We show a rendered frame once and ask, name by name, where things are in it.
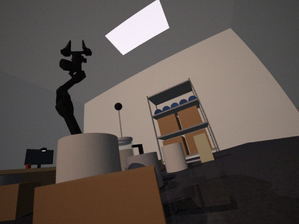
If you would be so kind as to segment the beige cylinder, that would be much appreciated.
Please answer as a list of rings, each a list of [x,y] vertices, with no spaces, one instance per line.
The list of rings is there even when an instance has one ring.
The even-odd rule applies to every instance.
[[[167,173],[188,168],[181,142],[161,147]]]
[[[121,171],[116,135],[80,133],[57,144],[56,183]]]

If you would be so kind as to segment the glass french press coffee maker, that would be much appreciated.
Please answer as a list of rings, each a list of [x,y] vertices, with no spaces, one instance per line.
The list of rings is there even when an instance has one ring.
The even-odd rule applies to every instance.
[[[120,119],[120,110],[122,109],[121,103],[116,103],[114,105],[115,109],[119,112],[119,121],[120,121],[120,130],[121,130],[121,119]],[[120,161],[121,161],[121,170],[127,170],[126,158],[134,156],[134,148],[137,147],[139,154],[143,154],[142,144],[133,145],[132,137],[123,137],[121,131],[121,137],[118,138],[119,142],[119,152],[120,152]]]

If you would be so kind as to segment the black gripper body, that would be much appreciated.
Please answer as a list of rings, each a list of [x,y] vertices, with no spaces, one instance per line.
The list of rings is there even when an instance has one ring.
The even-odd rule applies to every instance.
[[[91,56],[92,55],[92,51],[88,48],[83,49],[83,51],[72,51],[72,52],[69,51],[69,50],[61,49],[60,52],[65,57],[72,55],[71,60],[73,62],[80,62],[80,63],[82,63],[82,61],[81,61],[82,55],[81,54],[85,54],[86,56]]]

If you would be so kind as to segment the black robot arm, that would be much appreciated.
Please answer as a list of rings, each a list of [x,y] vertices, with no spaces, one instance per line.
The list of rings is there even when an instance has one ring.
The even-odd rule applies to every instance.
[[[81,57],[81,61],[82,63],[87,62],[86,58],[84,58],[83,56]],[[74,107],[71,101],[71,97],[68,93],[68,89],[70,89],[74,84],[80,83],[84,78],[86,78],[86,75],[81,67],[82,63],[68,61],[65,59],[61,59],[59,62],[60,68],[69,71],[69,74],[72,78],[57,89],[55,108],[58,114],[64,118],[72,135],[80,134],[82,132],[74,117]],[[76,74],[74,74],[75,72]]]

